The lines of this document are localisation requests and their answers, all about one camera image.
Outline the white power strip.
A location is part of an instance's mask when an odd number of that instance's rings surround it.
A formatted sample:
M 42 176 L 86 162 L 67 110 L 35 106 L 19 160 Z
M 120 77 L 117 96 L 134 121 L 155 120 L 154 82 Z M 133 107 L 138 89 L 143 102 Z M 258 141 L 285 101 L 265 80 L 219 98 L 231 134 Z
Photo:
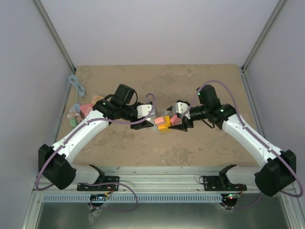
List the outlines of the white power strip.
M 157 132 L 158 131 L 158 126 L 155 124 L 155 119 L 157 119 L 158 117 L 156 115 L 151 115 L 150 117 L 148 117 L 146 120 L 152 124 L 152 126 L 150 126 L 149 128 L 152 131 Z

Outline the yellow cube socket adapter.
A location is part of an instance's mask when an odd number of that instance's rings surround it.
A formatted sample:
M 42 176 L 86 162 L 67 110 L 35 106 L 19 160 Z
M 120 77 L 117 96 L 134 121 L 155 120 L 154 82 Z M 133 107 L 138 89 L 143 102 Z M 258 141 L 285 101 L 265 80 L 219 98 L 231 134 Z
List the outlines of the yellow cube socket adapter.
M 169 132 L 170 129 L 169 127 L 171 126 L 171 122 L 170 122 L 170 116 L 166 115 L 166 116 L 162 116 L 161 117 L 163 119 L 163 121 L 158 123 L 158 131 L 160 133 L 166 133 Z

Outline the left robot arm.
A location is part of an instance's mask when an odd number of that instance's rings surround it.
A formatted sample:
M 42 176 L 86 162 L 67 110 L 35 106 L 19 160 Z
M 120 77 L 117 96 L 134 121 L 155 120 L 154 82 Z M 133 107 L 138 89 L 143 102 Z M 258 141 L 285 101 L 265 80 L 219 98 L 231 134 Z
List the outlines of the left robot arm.
M 64 138 L 48 146 L 43 144 L 38 151 L 39 174 L 35 181 L 35 189 L 43 191 L 48 187 L 39 187 L 41 177 L 62 190 L 76 182 L 100 190 L 104 186 L 105 173 L 97 166 L 72 165 L 80 151 L 102 130 L 112 123 L 129 125 L 139 130 L 153 127 L 150 120 L 155 115 L 156 98 L 152 93 L 146 95 L 146 103 L 131 99 L 137 92 L 124 84 L 120 84 L 114 94 L 109 94 L 97 101 L 88 115 Z

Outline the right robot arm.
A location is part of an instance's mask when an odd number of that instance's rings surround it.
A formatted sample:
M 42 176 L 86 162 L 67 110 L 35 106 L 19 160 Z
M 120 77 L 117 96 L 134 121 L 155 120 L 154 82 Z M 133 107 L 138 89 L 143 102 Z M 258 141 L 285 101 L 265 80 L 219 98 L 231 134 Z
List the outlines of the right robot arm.
M 219 171 L 219 186 L 230 190 L 237 185 L 256 186 L 272 197 L 296 178 L 296 156 L 291 150 L 283 151 L 258 134 L 230 104 L 221 104 L 215 88 L 205 85 L 198 92 L 199 106 L 178 100 L 167 110 L 179 118 L 175 130 L 187 131 L 195 121 L 203 121 L 210 128 L 218 127 L 242 145 L 259 165 L 258 169 L 229 165 Z

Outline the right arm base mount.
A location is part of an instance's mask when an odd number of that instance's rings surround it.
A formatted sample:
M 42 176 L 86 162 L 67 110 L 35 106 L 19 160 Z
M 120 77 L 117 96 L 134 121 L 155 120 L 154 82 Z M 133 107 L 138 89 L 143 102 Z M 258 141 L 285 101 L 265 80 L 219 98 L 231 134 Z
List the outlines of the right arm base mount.
M 223 186 L 218 176 L 200 176 L 199 183 L 205 191 L 241 191 L 238 185 Z

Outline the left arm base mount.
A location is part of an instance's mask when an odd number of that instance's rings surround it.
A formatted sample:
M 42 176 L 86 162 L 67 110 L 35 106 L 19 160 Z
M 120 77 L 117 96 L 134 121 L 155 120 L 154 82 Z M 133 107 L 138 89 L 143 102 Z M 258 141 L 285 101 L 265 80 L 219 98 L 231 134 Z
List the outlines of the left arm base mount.
M 118 191 L 118 185 L 114 184 L 120 181 L 119 176 L 103 176 L 99 177 L 94 183 L 95 186 L 89 186 L 83 183 L 77 185 L 77 191 Z

